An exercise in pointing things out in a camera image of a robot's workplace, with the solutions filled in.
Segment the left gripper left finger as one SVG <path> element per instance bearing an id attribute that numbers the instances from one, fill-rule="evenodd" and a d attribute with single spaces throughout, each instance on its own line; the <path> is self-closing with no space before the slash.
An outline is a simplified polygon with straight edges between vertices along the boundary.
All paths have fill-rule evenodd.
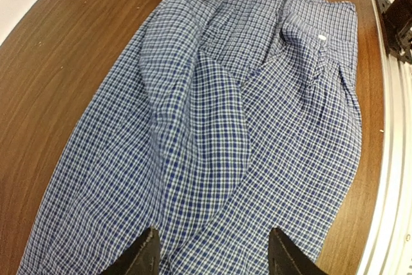
<path id="1" fill-rule="evenodd" d="M 101 274 L 159 274 L 160 237 L 154 227 L 148 227 Z"/>

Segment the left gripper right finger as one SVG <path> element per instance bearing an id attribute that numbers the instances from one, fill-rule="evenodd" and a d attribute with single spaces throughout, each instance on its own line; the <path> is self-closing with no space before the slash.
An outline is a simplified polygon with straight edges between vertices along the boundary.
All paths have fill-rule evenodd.
<path id="1" fill-rule="evenodd" d="M 273 275 L 326 274 L 278 227 L 268 237 L 268 269 Z"/>

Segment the blue dotted shirt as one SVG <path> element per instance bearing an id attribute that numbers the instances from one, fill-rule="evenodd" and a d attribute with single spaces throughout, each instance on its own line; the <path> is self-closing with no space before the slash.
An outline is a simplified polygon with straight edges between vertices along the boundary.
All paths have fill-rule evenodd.
<path id="1" fill-rule="evenodd" d="M 98 274 L 148 227 L 160 274 L 310 261 L 358 169 L 357 13 L 327 0 L 162 0 L 77 122 L 19 274 Z"/>

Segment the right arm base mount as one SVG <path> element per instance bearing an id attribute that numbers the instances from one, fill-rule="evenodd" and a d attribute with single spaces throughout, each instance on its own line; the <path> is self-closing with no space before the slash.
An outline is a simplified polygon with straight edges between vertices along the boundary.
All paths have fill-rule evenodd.
<path id="1" fill-rule="evenodd" d="M 387 55 L 411 64 L 411 0 L 375 0 Z"/>

